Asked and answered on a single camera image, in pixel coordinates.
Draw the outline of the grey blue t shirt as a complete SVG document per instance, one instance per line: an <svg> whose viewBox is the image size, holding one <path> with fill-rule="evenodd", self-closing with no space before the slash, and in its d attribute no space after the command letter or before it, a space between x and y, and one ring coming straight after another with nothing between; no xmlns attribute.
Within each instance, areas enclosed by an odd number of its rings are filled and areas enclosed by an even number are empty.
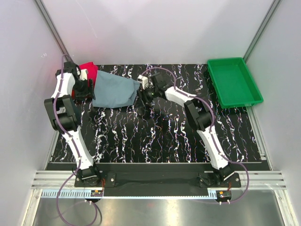
<svg viewBox="0 0 301 226"><path fill-rule="evenodd" d="M140 83L129 78L98 71L92 100L94 107L119 108L134 104Z"/></svg>

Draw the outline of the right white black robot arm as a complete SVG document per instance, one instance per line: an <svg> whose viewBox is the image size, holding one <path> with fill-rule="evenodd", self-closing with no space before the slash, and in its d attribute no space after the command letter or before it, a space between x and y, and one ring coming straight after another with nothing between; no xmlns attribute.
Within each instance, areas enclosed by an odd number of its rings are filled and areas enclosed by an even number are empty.
<svg viewBox="0 0 301 226"><path fill-rule="evenodd" d="M139 75L137 81L141 84L137 94L143 105L148 105L159 97L184 108L188 124L201 137L213 168L213 173L207 179L201 178L202 183L206 186L228 186L234 169L218 140L213 111L209 105L200 97L167 83L161 73L149 78Z"/></svg>

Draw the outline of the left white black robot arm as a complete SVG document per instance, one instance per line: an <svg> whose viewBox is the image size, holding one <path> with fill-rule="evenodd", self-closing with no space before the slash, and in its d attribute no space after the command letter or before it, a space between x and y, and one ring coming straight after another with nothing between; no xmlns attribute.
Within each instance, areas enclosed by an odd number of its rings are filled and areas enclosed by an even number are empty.
<svg viewBox="0 0 301 226"><path fill-rule="evenodd" d="M97 186L102 178L93 157L81 134L81 116L73 98L95 98L93 80L88 71L74 62L63 62L55 76L57 84L51 98L44 106L54 130L58 131L69 145L76 160L74 171L76 186Z"/></svg>

